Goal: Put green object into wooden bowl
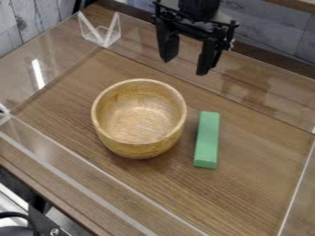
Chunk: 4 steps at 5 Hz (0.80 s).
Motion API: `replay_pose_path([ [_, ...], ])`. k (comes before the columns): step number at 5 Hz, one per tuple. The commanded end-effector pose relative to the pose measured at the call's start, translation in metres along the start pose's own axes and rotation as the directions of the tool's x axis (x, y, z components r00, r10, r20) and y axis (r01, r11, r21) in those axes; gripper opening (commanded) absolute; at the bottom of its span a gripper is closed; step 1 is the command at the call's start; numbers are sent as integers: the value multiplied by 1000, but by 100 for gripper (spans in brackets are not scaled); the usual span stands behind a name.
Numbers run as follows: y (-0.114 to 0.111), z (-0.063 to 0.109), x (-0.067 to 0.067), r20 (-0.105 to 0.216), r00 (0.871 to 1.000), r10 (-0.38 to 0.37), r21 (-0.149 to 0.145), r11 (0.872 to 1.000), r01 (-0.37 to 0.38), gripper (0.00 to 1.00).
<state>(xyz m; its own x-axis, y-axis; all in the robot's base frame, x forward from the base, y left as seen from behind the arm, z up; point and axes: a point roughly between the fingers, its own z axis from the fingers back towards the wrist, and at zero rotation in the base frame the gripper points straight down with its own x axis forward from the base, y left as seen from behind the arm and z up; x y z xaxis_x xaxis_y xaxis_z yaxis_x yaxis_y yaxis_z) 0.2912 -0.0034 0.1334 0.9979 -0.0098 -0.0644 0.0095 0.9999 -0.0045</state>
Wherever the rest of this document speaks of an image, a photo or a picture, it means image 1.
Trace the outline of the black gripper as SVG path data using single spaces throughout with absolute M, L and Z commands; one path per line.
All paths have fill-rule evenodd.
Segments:
M 178 54 L 178 33 L 202 40 L 196 74 L 204 76 L 216 67 L 221 48 L 232 48 L 238 22 L 218 9 L 221 0 L 153 0 L 158 54 L 168 63 Z

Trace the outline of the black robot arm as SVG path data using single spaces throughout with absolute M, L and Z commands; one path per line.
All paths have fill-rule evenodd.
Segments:
M 200 41 L 196 74 L 204 76 L 216 67 L 222 51 L 232 48 L 238 22 L 218 10 L 220 0 L 177 0 L 176 5 L 168 1 L 152 1 L 160 57 L 168 63 L 178 55 L 181 35 Z

